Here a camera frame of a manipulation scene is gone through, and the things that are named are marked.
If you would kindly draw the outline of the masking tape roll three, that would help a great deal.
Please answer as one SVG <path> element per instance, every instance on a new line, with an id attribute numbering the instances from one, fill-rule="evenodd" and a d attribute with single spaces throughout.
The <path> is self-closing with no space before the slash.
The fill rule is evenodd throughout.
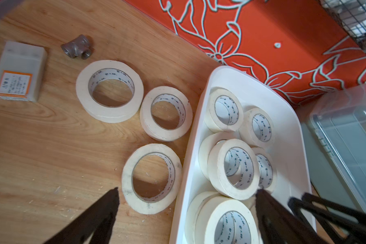
<path id="1" fill-rule="evenodd" d="M 236 185 L 230 182 L 225 172 L 225 159 L 230 151 L 233 163 L 241 167 L 240 179 Z M 253 149 L 242 140 L 230 139 L 216 144 L 209 154 L 207 171 L 213 187 L 225 196 L 247 200 L 258 189 L 258 161 Z"/>

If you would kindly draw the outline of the masking tape roll one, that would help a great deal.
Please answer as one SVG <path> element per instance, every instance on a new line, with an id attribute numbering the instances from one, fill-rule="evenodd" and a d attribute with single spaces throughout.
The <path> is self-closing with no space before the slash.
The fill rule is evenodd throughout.
<path id="1" fill-rule="evenodd" d="M 178 111 L 180 120 L 175 129 L 165 129 L 153 119 L 151 108 L 158 102 L 168 102 Z M 193 121 L 193 111 L 188 98 L 178 89 L 159 86 L 150 90 L 143 99 L 140 109 L 140 121 L 144 131 L 155 140 L 172 142 L 184 136 Z"/>

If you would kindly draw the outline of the masking tape roll four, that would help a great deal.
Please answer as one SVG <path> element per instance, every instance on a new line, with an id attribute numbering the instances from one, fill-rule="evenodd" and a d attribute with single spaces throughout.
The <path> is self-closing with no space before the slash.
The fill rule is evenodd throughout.
<path id="1" fill-rule="evenodd" d="M 96 86 L 109 79 L 127 85 L 132 93 L 129 102 L 119 107 L 110 107 L 98 103 L 93 98 Z M 101 60 L 89 64 L 79 73 L 76 94 L 83 108 L 93 118 L 115 124 L 124 122 L 136 114 L 142 103 L 144 86 L 140 76 L 128 65 L 113 60 Z"/>

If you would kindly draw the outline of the white plastic storage tray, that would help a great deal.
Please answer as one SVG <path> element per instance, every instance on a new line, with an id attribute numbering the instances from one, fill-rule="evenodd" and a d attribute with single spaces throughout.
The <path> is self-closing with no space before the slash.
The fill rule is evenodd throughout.
<path id="1" fill-rule="evenodd" d="M 204 122 L 208 98 L 215 88 L 232 92 L 244 108 L 256 106 L 264 110 L 275 125 L 275 142 L 269 148 L 275 159 L 280 179 L 272 196 L 284 207 L 290 197 L 301 198 L 311 193 L 311 183 L 299 119 L 290 106 L 271 88 L 230 66 L 219 66 L 209 76 L 200 97 L 196 115 L 183 163 L 183 179 L 178 193 L 169 243 L 185 244 L 185 223 L 188 207 L 193 198 L 201 192 L 212 191 L 214 187 L 202 174 L 199 162 L 199 148 L 211 131 Z"/>

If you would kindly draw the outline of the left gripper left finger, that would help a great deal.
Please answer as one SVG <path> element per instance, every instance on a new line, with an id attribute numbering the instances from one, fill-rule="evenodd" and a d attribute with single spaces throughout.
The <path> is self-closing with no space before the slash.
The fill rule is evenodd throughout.
<path id="1" fill-rule="evenodd" d="M 55 234 L 47 244 L 91 244 L 110 243 L 113 226 L 119 207 L 118 188 L 109 190 L 72 223 Z"/>

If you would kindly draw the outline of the masking tape roll two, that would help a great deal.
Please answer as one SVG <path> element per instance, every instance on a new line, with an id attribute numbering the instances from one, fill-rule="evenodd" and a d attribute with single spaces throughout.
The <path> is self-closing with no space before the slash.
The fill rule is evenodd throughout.
<path id="1" fill-rule="evenodd" d="M 215 133 L 235 132 L 244 122 L 242 105 L 229 90 L 215 89 L 209 96 L 204 121 Z"/>

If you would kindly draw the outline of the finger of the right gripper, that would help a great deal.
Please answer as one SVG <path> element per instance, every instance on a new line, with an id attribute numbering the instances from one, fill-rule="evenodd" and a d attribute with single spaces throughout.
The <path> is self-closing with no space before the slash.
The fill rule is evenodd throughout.
<path id="1" fill-rule="evenodd" d="M 305 193 L 290 198 L 288 206 L 303 223 L 303 210 L 311 213 L 336 244 L 366 244 L 366 213 Z"/>

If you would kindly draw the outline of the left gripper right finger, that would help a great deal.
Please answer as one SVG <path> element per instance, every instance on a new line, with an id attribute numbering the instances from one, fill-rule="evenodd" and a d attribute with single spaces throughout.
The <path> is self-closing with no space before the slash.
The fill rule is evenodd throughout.
<path id="1" fill-rule="evenodd" d="M 258 190 L 256 193 L 256 214 L 265 244 L 326 243 L 265 190 Z"/>

